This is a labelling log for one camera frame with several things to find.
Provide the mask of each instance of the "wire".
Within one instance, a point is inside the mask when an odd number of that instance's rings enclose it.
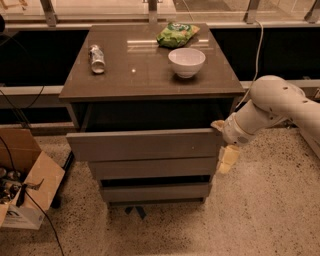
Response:
[[[192,15],[191,15],[191,12],[190,12],[189,6],[188,6],[188,5],[187,5],[187,3],[185,2],[185,0],[182,0],[182,1],[183,1],[184,5],[185,5],[185,6],[186,6],[186,8],[187,8],[187,11],[188,11],[188,13],[189,13],[189,16],[190,16],[191,20],[192,20],[192,21],[194,21],[194,19],[193,19]]]
[[[28,193],[27,190],[26,190],[26,194],[27,194],[27,196],[32,200],[32,202],[34,202],[35,205],[42,211],[42,213],[44,214],[44,216],[48,219],[48,221],[49,221],[49,223],[50,223],[50,225],[51,225],[51,227],[52,227],[52,230],[53,230],[53,232],[54,232],[54,235],[55,235],[55,237],[56,237],[56,240],[57,240],[57,242],[58,242],[58,245],[59,245],[61,254],[64,256],[64,252],[63,252],[63,249],[62,249],[62,246],[61,246],[59,237],[58,237],[58,233],[57,233],[56,229],[54,228],[54,226],[53,226],[53,224],[52,224],[52,222],[51,222],[48,214],[46,214],[46,212],[40,207],[40,205],[37,204],[37,202],[29,195],[29,193]]]
[[[33,59],[31,58],[31,56],[30,56],[30,54],[28,53],[27,49],[26,49],[23,45],[21,45],[21,44],[19,43],[19,41],[17,41],[16,39],[14,39],[12,36],[5,35],[4,33],[1,33],[0,35],[8,38],[6,41],[4,41],[3,43],[0,44],[0,47],[1,47],[2,45],[4,45],[7,41],[9,41],[9,40],[11,39],[12,41],[14,41],[14,42],[24,51],[24,53],[28,56],[28,58],[31,59],[31,61],[33,62]],[[43,90],[44,90],[44,87],[45,87],[45,86],[42,86],[42,88],[40,89],[40,92],[36,95],[35,99],[34,99],[29,105],[27,105],[27,106],[24,107],[24,108],[26,108],[26,109],[27,109],[27,108],[31,108],[31,107],[36,103],[36,101],[37,101],[37,100],[39,99],[39,97],[41,96],[41,94],[42,94],[42,92],[43,92]],[[5,95],[2,90],[0,90],[0,93],[5,97],[5,99],[6,99],[6,100],[8,101],[8,103],[12,106],[12,108],[13,108],[14,110],[16,110],[16,112],[17,112],[18,115],[19,115],[18,119],[21,119],[21,122],[24,122],[24,123],[26,123],[26,124],[29,124],[30,121],[27,119],[27,117],[26,117],[23,113],[20,113],[20,111],[18,111],[18,110],[21,109],[21,107],[15,106],[15,104],[13,104],[13,102],[11,102],[11,100],[9,99],[9,97],[8,97],[7,95]]]
[[[6,147],[7,149],[7,152],[9,154],[9,157],[10,157],[10,161],[11,161],[11,165],[12,165],[12,169],[14,171],[16,171],[15,167],[14,167],[14,163],[13,163],[13,158],[12,158],[12,155],[11,155],[11,152],[10,152],[10,149],[7,145],[7,143],[4,141],[4,139],[2,138],[2,136],[0,136],[0,140],[2,141],[2,143],[4,144],[4,146]],[[63,252],[63,249],[62,249],[62,246],[61,246],[61,243],[60,243],[60,240],[59,240],[59,237],[58,237],[58,234],[57,234],[57,231],[56,229],[54,228],[52,222],[51,222],[51,219],[49,218],[49,216],[46,214],[46,212],[41,208],[41,206],[29,195],[28,191],[25,190],[27,196],[32,200],[32,202],[41,210],[41,212],[44,214],[44,216],[48,219],[52,229],[53,229],[53,232],[55,234],[55,237],[56,237],[56,240],[58,242],[58,245],[59,245],[59,248],[60,248],[60,251],[61,251],[61,254],[64,256],[64,252]]]
[[[246,92],[246,94],[243,96],[243,98],[241,99],[241,101],[237,104],[236,108],[235,109],[238,109],[239,106],[243,103],[243,101],[246,99],[246,97],[248,96],[250,90],[251,90],[251,87],[252,87],[252,84],[254,83],[254,81],[256,81],[257,79],[257,76],[258,76],[258,73],[259,73],[259,56],[260,56],[260,50],[261,50],[261,45],[262,45],[262,40],[263,40],[263,36],[264,36],[264,27],[263,25],[256,20],[256,22],[259,24],[260,28],[261,28],[261,34],[260,34],[260,41],[259,41],[259,45],[258,45],[258,50],[257,50],[257,55],[256,55],[256,65],[255,65],[255,74],[254,74],[254,77],[253,77],[253,80],[249,86],[249,89],[248,91]]]
[[[11,155],[11,152],[9,150],[9,147],[7,145],[7,143],[4,141],[4,139],[0,136],[0,140],[2,141],[3,145],[6,147],[7,149],[7,152],[9,154],[9,158],[10,158],[10,161],[11,161],[11,166],[12,166],[12,169],[15,171],[16,168],[14,167],[14,164],[13,164],[13,158],[12,158],[12,155]]]

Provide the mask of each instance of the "white bowl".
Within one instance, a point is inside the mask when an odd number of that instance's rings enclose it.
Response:
[[[193,48],[179,48],[169,53],[173,71],[182,78],[189,78],[202,68],[206,55]]]

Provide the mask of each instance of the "black cable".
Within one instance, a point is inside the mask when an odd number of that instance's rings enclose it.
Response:
[[[18,118],[18,120],[20,121],[20,123],[24,122],[26,124],[29,124],[29,120],[28,118],[23,114],[23,112],[21,111],[20,108],[17,108],[8,98],[7,95],[5,95],[3,93],[2,90],[0,90],[0,93],[5,97],[5,99],[8,101],[8,103],[12,106],[12,111],[14,113],[14,115]]]
[[[63,249],[62,249],[62,246],[61,246],[61,244],[60,244],[60,241],[59,241],[59,237],[58,237],[58,234],[57,234],[57,231],[56,231],[56,229],[54,228],[54,226],[53,226],[53,224],[52,224],[52,222],[51,222],[51,220],[50,220],[50,218],[49,218],[49,216],[46,214],[46,212],[40,207],[40,205],[39,204],[37,204],[37,202],[29,195],[29,193],[28,193],[28,191],[26,190],[26,194],[27,194],[27,196],[32,200],[32,202],[34,202],[35,203],[35,205],[36,206],[38,206],[38,208],[42,211],[42,213],[44,214],[44,216],[46,216],[46,218],[48,219],[48,221],[50,222],[50,225],[51,225],[51,227],[52,227],[52,230],[53,230],[53,232],[54,232],[54,235],[55,235],[55,237],[56,237],[56,239],[57,239],[57,242],[58,242],[58,245],[59,245],[59,248],[60,248],[60,251],[61,251],[61,254],[64,256],[64,252],[63,252]]]
[[[2,138],[2,136],[0,136],[0,140],[2,141],[3,145],[6,147],[7,149],[7,152],[9,154],[9,157],[10,157],[10,161],[11,161],[11,165],[12,165],[12,169],[15,171],[15,167],[14,167],[14,163],[13,163],[13,158],[12,158],[12,155],[11,155],[11,152],[10,152],[10,149],[7,145],[7,143],[4,141],[4,139]],[[51,222],[51,219],[49,218],[49,216],[46,214],[46,212],[41,208],[41,206],[39,204],[37,204],[37,202],[29,195],[28,191],[25,190],[25,193],[27,194],[27,196],[32,200],[32,202],[41,210],[41,212],[44,214],[44,216],[48,219],[52,229],[53,229],[53,232],[55,234],[55,237],[57,239],[57,242],[58,242],[58,245],[59,245],[59,248],[60,248],[60,251],[61,251],[61,254],[62,256],[64,256],[64,252],[63,252],[63,249],[62,249],[62,246],[60,244],[60,240],[59,240],[59,237],[58,237],[58,234],[57,234],[57,231],[56,229],[54,228],[52,222]]]
[[[22,128],[30,129],[28,118],[25,116],[21,109],[11,109],[13,114],[18,118],[18,121],[22,125]]]
[[[2,44],[0,44],[0,46],[2,46],[3,44],[5,44],[7,41],[9,41],[9,40],[11,39],[12,41],[14,41],[14,42],[24,51],[24,53],[28,56],[28,58],[33,62],[30,54],[29,54],[28,51],[27,51],[27,49],[26,49],[22,44],[20,44],[19,41],[17,41],[16,39],[14,39],[12,36],[8,36],[8,35],[5,35],[5,34],[3,34],[3,33],[1,34],[1,36],[5,36],[5,37],[7,37],[8,39],[7,39],[6,41],[4,41]],[[42,92],[43,92],[43,90],[44,90],[44,87],[45,87],[45,86],[43,85],[42,88],[41,88],[41,90],[40,90],[40,92],[39,92],[38,95],[36,96],[36,98],[35,98],[27,107],[25,107],[25,108],[30,108],[30,107],[32,107],[32,106],[36,103],[36,101],[38,100],[38,98],[41,96],[41,94],[42,94]],[[9,100],[8,96],[6,96],[6,95],[3,93],[2,90],[0,90],[0,92],[1,92],[1,94],[6,98],[6,100],[9,102],[9,104],[10,104],[14,109],[20,109],[20,108],[16,107],[16,106]]]
[[[6,147],[7,149],[7,152],[9,154],[9,158],[10,158],[10,161],[11,161],[11,166],[12,166],[12,169],[15,171],[16,168],[14,167],[14,164],[13,164],[13,158],[12,158],[12,155],[11,155],[11,152],[9,150],[9,147],[7,145],[7,143],[4,141],[4,139],[0,136],[0,140],[2,141],[3,145]]]

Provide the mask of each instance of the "green snack bag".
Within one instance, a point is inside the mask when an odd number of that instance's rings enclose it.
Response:
[[[195,25],[170,22],[157,36],[157,42],[163,47],[182,47],[199,30],[200,28]]]

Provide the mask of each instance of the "black panel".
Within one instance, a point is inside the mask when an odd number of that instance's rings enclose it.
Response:
[[[63,85],[87,33],[20,31],[11,38],[0,34],[0,83]]]
[[[22,111],[30,123],[71,122],[66,108],[30,108]],[[0,124],[19,124],[24,122],[11,109],[1,109],[0,116]]]
[[[211,29],[239,80],[252,80],[260,29]],[[320,28],[266,28],[259,76],[320,78]]]

